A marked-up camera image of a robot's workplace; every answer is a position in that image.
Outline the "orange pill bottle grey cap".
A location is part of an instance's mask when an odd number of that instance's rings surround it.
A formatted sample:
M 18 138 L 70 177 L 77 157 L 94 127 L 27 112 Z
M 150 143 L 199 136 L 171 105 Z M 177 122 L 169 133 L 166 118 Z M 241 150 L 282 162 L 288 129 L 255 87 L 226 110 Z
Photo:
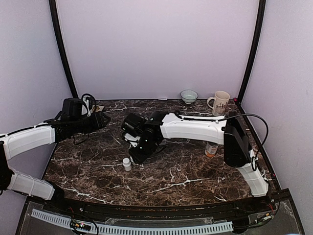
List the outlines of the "orange pill bottle grey cap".
M 207 142 L 206 148 L 205 148 L 205 154 L 208 157 L 214 157 L 216 155 L 216 152 L 218 150 L 219 145 L 217 143 L 213 142 Z

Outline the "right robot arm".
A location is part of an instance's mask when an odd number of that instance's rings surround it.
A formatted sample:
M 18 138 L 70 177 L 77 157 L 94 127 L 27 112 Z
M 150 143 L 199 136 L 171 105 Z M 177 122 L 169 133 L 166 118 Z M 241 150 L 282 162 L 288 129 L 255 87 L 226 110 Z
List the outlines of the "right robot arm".
M 240 115 L 197 117 L 179 112 L 155 111 L 148 118 L 130 113 L 121 125 L 129 155 L 136 164 L 151 157 L 164 139 L 190 139 L 212 142 L 224 147 L 224 162 L 237 169 L 254 198 L 250 209 L 261 212 L 268 205 L 269 182 L 257 166 L 257 155 L 240 120 Z

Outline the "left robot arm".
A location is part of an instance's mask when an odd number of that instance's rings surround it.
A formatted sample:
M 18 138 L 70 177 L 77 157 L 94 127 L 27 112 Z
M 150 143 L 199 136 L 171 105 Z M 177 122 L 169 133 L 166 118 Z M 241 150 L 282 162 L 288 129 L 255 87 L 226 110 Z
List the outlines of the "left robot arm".
M 40 146 L 72 139 L 76 134 L 89 135 L 107 126 L 110 117 L 97 109 L 95 98 L 67 98 L 55 118 L 0 136 L 0 190 L 12 190 L 50 201 L 58 213 L 66 213 L 69 203 L 64 190 L 56 184 L 21 173 L 8 165 L 13 157 Z

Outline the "square floral ceramic plate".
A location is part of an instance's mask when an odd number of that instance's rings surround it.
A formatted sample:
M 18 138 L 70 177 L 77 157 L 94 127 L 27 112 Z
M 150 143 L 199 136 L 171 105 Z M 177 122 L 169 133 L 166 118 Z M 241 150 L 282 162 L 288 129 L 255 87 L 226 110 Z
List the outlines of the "square floral ceramic plate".
M 102 106 L 102 105 L 97 105 L 97 106 L 96 106 L 96 111 L 97 111 L 97 112 L 101 112 L 101 111 L 103 111 L 104 108 L 105 108 L 105 107 Z

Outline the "white pill bottle front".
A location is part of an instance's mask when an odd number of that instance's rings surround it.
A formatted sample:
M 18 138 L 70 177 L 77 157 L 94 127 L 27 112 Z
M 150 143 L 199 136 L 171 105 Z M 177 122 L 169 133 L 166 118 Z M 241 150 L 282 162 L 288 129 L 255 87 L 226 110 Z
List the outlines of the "white pill bottle front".
M 131 171 L 132 170 L 132 163 L 129 158 L 123 159 L 123 167 L 125 171 Z

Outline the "small teal patterned bowl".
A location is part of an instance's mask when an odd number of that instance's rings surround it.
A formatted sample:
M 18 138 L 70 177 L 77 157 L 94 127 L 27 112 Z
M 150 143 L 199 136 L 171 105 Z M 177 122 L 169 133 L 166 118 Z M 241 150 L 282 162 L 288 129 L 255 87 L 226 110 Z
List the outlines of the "small teal patterned bowl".
M 192 104 L 198 99 L 198 94 L 193 90 L 184 90 L 180 97 L 185 104 Z

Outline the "cream ceramic mug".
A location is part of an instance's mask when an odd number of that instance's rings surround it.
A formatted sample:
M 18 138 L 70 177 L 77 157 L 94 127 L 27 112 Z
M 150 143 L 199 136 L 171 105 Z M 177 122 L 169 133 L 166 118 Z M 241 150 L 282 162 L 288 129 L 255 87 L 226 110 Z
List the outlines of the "cream ceramic mug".
M 206 103 L 212 110 L 213 116 L 225 114 L 226 106 L 230 100 L 230 94 L 225 91 L 216 91 L 213 97 L 207 99 Z

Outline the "black left frame post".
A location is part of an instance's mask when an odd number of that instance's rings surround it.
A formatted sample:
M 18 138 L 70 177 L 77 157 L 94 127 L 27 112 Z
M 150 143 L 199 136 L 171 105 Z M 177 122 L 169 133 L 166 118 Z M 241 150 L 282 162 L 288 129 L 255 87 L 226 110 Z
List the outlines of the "black left frame post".
M 61 62 L 63 65 L 64 73 L 66 76 L 67 84 L 70 89 L 70 93 L 72 97 L 78 98 L 78 92 L 74 84 L 74 79 L 73 79 L 71 69 L 69 66 L 66 48 L 65 48 L 65 44 L 64 44 L 64 40 L 63 40 L 63 36 L 61 32 L 61 25 L 60 25 L 59 16 L 58 16 L 58 10 L 57 10 L 57 1 L 49 0 L 48 3 L 49 3 L 49 9 L 50 9 L 50 14 L 51 14 L 55 39 L 56 39 L 59 55 L 61 58 Z

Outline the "black frame post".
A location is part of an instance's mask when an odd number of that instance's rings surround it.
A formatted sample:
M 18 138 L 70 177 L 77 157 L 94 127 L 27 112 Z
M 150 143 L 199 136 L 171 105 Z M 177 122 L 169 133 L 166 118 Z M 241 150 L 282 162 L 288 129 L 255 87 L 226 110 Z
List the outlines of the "black frame post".
M 55 39 L 56 39 L 59 55 L 61 58 L 61 62 L 63 65 L 64 73 L 66 76 L 67 84 L 70 89 L 70 93 L 72 97 L 78 98 L 78 92 L 74 84 L 74 79 L 73 79 L 71 69 L 69 66 L 66 48 L 65 48 L 65 44 L 64 44 L 64 40 L 63 40 L 63 36 L 61 32 L 61 25 L 60 25 L 59 16 L 58 16 L 58 10 L 57 10 L 57 1 L 49 0 L 48 3 L 49 3 L 49 9 L 50 9 L 50 14 L 51 14 Z
M 261 36 L 261 31 L 262 31 L 262 26 L 263 26 L 263 20 L 264 20 L 264 15 L 265 15 L 265 8 L 266 8 L 266 0 L 259 0 L 259 5 L 258 5 L 258 12 L 257 12 L 257 17 L 256 17 L 256 24 L 255 24 L 255 29 L 253 33 L 253 38 L 252 38 L 252 43 L 251 43 L 251 48 L 249 52 L 249 57 L 247 60 L 246 64 L 246 69 L 245 73 L 243 76 L 242 84 L 239 90 L 239 94 L 237 97 L 237 101 L 239 104 L 242 103 L 248 82 L 252 73 L 252 68 L 254 65 L 257 49 L 258 49 L 258 44 Z

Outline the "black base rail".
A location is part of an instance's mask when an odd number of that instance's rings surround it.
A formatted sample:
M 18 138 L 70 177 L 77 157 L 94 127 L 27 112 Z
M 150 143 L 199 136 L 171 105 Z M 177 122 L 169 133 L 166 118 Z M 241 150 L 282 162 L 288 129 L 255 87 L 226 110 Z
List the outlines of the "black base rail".
M 289 189 L 283 189 L 279 193 L 273 192 L 271 197 L 245 198 L 230 202 L 210 203 L 193 206 L 175 207 L 140 207 L 107 205 L 99 203 L 83 202 L 72 199 L 63 199 L 61 202 L 46 202 L 42 199 L 27 197 L 27 202 L 38 203 L 41 209 L 60 212 L 70 215 L 72 207 L 74 216 L 86 217 L 93 220 L 105 218 L 125 219 L 179 219 L 179 218 L 202 218 L 213 217 L 214 219 L 239 218 L 257 212 L 265 212 L 270 209 L 268 203 L 271 199 L 275 203 L 291 197 Z

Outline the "black right frame post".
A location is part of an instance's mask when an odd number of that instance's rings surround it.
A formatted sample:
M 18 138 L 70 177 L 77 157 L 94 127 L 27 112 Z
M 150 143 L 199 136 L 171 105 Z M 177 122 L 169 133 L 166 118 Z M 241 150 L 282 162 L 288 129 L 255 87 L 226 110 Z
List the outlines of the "black right frame post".
M 258 49 L 258 44 L 261 36 L 261 31 L 262 31 L 262 26 L 263 26 L 263 20 L 264 20 L 264 15 L 265 15 L 265 8 L 266 8 L 266 0 L 259 0 L 259 5 L 258 5 L 258 12 L 257 12 L 257 17 L 256 17 L 256 24 L 255 24 L 255 29 L 253 33 L 253 38 L 252 38 L 252 43 L 251 43 L 251 48 L 249 52 L 249 57 L 247 60 L 246 64 L 246 69 L 245 73 L 243 76 L 242 84 L 239 90 L 239 94 L 237 97 L 237 101 L 239 104 L 242 103 L 248 82 L 252 73 L 252 68 L 254 65 L 257 49 Z

